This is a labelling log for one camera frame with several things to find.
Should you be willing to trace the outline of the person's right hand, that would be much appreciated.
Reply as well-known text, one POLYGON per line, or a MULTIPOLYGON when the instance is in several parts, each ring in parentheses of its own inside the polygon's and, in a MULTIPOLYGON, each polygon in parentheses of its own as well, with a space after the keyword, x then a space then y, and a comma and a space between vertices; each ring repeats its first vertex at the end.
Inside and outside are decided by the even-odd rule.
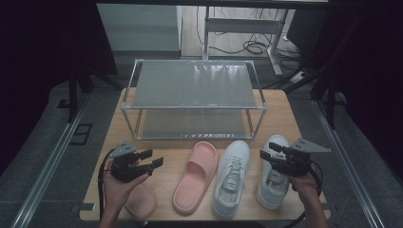
POLYGON ((319 195, 317 194, 317 181, 311 173, 300 177, 289 176, 288 179, 304 204, 320 203, 319 195))

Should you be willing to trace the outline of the aluminium floor rail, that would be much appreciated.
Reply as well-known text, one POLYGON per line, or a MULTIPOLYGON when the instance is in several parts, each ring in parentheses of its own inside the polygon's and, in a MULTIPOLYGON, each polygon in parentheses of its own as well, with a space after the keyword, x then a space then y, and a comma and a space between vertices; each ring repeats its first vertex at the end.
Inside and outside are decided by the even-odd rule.
POLYGON ((374 205, 370 194, 364 187, 360 177, 358 176, 350 158, 348 157, 347 150, 342 144, 341 139, 338 137, 336 131, 332 129, 331 125, 327 122, 325 117, 324 107, 318 101, 312 101, 312 106, 316 111, 320 122, 325 130, 325 133, 334 149, 334 153, 341 162, 341 167, 352 186, 355 196, 363 210, 363 213, 372 228, 385 228, 385 224, 379 215, 377 208, 374 205))
POLYGON ((43 196, 45 195, 49 183, 65 154, 74 131, 82 119, 89 98, 90 95, 85 94, 79 99, 77 114, 66 125, 63 134, 59 137, 58 142, 52 149, 35 183, 30 188, 26 199, 10 225, 10 228, 28 228, 31 219, 33 218, 33 215, 35 214, 43 196))

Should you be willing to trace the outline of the dark curtain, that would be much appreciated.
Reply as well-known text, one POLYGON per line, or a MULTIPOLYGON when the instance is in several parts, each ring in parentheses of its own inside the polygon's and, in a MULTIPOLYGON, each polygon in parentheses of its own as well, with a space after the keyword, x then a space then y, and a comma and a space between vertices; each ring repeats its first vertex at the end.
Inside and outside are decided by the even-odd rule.
POLYGON ((321 96, 334 77, 347 113, 403 181, 403 0, 351 1, 362 5, 328 13, 317 49, 330 54, 349 24, 358 16, 362 20, 312 95, 321 96))
POLYGON ((0 0, 0 176, 48 104, 75 76, 117 73, 98 0, 0 0))

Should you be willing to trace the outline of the person's left hand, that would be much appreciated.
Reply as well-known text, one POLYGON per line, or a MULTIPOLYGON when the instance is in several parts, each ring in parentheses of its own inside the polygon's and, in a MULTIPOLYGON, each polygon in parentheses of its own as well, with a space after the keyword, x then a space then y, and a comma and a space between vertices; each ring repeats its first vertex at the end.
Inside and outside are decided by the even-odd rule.
POLYGON ((111 166, 112 160, 108 160, 106 171, 103 176, 105 193, 104 213, 109 216, 119 215, 130 195, 130 192, 148 178, 148 175, 144 174, 128 183, 121 182, 111 175, 111 166))

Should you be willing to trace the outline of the white sneaker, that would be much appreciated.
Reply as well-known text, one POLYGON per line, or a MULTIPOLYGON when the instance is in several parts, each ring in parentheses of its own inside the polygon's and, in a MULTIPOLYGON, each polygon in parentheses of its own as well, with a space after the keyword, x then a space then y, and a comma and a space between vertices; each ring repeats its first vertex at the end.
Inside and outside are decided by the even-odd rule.
POLYGON ((270 162, 263 160, 257 193, 259 203, 267 209, 277 209, 282 205, 288 189, 288 178, 274 170, 270 162))
POLYGON ((218 166, 213 198, 213 213, 231 219, 237 212, 250 163, 246 142, 235 141, 227 146, 218 166))

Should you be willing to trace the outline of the pink slipper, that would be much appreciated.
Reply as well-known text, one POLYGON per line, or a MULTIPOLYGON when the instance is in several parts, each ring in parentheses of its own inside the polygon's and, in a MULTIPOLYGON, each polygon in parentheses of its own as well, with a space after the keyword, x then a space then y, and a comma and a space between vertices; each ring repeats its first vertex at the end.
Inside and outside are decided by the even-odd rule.
POLYGON ((218 152, 210 142, 198 142, 193 147, 172 197, 176 212, 190 216, 198 209, 216 174, 218 163, 218 152))
POLYGON ((128 214, 135 219, 145 219, 156 207, 156 194, 146 181, 131 190, 124 205, 128 214))

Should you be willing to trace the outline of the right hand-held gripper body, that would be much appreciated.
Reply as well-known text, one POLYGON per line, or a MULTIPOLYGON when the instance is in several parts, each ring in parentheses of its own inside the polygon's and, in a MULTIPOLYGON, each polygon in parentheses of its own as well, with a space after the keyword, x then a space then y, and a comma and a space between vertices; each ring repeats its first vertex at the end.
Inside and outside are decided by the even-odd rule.
POLYGON ((272 168, 279 173, 300 177, 311 168, 311 154, 330 152, 331 149, 299 138, 290 147, 282 145, 282 151, 272 156, 272 168))

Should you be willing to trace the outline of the white metal desk frame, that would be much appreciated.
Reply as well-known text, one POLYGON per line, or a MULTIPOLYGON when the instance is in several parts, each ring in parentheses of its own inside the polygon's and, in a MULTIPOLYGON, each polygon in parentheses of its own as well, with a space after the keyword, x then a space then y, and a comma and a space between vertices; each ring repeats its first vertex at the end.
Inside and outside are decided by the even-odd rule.
POLYGON ((277 77, 282 77, 283 73, 276 57, 276 49, 281 38, 283 28, 289 10, 285 9, 278 20, 269 19, 233 19, 215 18, 209 16, 209 7, 205 9, 204 16, 204 43, 202 45, 202 58, 207 60, 209 56, 208 38, 211 32, 229 33, 250 33, 250 34, 270 34, 274 36, 271 44, 267 48, 267 54, 271 66, 277 77))

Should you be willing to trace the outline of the white cabinet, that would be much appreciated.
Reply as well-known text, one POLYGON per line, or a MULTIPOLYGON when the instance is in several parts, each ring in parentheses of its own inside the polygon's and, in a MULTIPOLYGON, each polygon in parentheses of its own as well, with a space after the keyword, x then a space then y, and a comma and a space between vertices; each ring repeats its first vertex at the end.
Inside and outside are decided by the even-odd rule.
POLYGON ((113 51, 181 50, 181 7, 99 3, 97 8, 113 51))

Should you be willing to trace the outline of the white power strip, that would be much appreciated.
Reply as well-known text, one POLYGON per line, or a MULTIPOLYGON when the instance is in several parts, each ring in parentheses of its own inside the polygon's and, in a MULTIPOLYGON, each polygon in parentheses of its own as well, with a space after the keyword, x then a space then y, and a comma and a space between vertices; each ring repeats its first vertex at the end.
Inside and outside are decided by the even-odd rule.
POLYGON ((306 76, 306 74, 303 71, 300 71, 290 80, 290 82, 292 84, 295 84, 295 83, 301 81, 302 79, 304 79, 305 76, 306 76))

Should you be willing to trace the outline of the black floor bracket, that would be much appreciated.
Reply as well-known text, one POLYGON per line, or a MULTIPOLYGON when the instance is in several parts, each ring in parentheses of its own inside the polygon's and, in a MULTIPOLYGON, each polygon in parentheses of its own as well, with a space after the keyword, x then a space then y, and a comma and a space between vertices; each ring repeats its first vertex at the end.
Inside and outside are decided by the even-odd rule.
POLYGON ((89 138, 92 123, 79 123, 70 139, 70 145, 86 145, 89 138))

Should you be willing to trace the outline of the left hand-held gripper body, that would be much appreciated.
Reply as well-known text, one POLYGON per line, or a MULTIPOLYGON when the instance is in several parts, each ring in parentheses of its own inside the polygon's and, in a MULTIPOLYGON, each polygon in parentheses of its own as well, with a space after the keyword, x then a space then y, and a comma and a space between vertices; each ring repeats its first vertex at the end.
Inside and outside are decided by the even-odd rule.
POLYGON ((118 144, 108 157, 112 159, 111 175, 118 181, 128 183, 148 172, 148 166, 137 164, 139 153, 128 140, 118 144))

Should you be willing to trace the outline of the black metal stand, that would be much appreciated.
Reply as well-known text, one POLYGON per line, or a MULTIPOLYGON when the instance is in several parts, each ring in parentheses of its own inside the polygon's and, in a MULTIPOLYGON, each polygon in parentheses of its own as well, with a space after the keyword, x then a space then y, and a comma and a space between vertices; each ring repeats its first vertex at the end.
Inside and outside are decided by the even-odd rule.
POLYGON ((84 93, 91 93, 94 89, 94 84, 91 76, 101 79, 108 85, 121 90, 123 86, 111 78, 112 75, 117 75, 117 71, 113 73, 105 73, 95 66, 78 65, 73 66, 68 74, 68 98, 62 99, 57 105, 58 108, 67 108, 69 115, 67 121, 71 123, 78 115, 78 87, 84 93))
POLYGON ((281 79, 278 82, 278 88, 283 90, 285 93, 290 93, 297 88, 311 83, 316 80, 314 87, 310 92, 310 96, 313 100, 319 100, 324 93, 327 93, 327 104, 326 104, 326 122, 330 127, 335 128, 334 124, 334 110, 336 105, 336 80, 337 80, 337 63, 341 57, 341 54, 351 36, 355 32, 356 25, 359 20, 352 19, 349 25, 341 32, 339 35, 334 36, 327 44, 325 48, 315 53, 308 63, 317 60, 321 62, 320 67, 317 71, 312 72, 308 76, 305 76, 302 80, 298 81, 293 85, 282 88, 282 84, 289 82, 293 77, 297 75, 297 72, 303 69, 306 64, 302 64, 295 70, 290 76, 281 79))

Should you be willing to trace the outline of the grey metal shoe rack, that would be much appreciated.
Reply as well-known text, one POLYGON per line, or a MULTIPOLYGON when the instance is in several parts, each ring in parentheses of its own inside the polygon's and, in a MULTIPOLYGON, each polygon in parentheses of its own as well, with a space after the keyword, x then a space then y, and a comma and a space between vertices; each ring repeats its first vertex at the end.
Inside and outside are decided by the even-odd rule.
POLYGON ((137 60, 121 110, 135 140, 253 140, 268 105, 252 61, 137 60))

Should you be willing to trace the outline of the black box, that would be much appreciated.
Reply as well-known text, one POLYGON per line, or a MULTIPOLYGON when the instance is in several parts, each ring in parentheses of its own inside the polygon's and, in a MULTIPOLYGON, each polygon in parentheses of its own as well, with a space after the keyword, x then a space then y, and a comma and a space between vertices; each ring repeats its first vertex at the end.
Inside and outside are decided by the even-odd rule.
POLYGON ((311 56, 324 46, 325 10, 296 9, 287 32, 303 56, 311 56))

